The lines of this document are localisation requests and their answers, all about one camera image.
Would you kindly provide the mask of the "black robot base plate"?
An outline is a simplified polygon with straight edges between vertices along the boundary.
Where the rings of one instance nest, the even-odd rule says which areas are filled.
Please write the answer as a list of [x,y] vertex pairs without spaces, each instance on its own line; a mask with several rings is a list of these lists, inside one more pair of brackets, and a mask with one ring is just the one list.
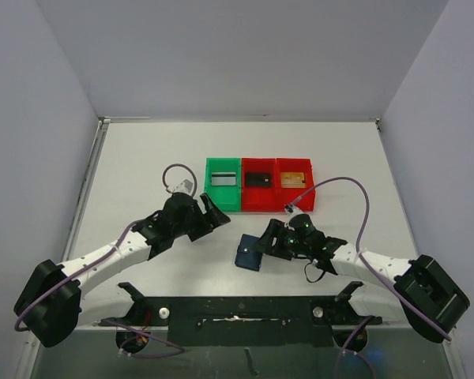
[[119,287],[129,294],[131,308],[100,325],[162,328],[168,341],[182,347],[332,347],[335,328],[363,320],[349,304],[362,286],[352,281],[338,295],[152,297],[124,282]]

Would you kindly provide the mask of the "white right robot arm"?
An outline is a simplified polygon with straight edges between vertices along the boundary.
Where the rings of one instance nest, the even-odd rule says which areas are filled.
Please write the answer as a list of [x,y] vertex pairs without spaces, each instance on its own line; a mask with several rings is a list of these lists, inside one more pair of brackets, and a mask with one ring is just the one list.
[[323,272],[384,287],[397,296],[411,327],[433,343],[448,340],[470,306],[468,296],[433,257],[359,253],[351,243],[317,230],[306,215],[288,223],[270,220],[253,250],[287,261],[305,257]]

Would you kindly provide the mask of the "blue leather card holder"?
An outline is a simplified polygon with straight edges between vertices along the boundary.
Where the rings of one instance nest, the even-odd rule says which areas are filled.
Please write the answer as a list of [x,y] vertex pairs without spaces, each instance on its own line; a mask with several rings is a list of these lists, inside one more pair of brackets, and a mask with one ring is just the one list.
[[259,272],[261,268],[262,253],[254,248],[259,237],[242,234],[235,255],[235,266],[254,272]]

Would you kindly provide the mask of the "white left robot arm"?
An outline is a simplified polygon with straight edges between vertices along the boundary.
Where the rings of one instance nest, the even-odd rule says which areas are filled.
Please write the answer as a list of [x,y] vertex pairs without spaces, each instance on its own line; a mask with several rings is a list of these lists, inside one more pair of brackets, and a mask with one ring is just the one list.
[[120,317],[129,325],[138,323],[145,315],[141,300],[104,301],[103,309],[98,310],[85,296],[123,270],[169,250],[177,238],[187,236],[194,242],[230,221],[206,193],[198,200],[173,193],[162,209],[133,221],[117,240],[71,261],[38,264],[13,308],[15,330],[32,332],[42,345],[53,347],[76,327],[107,317]]

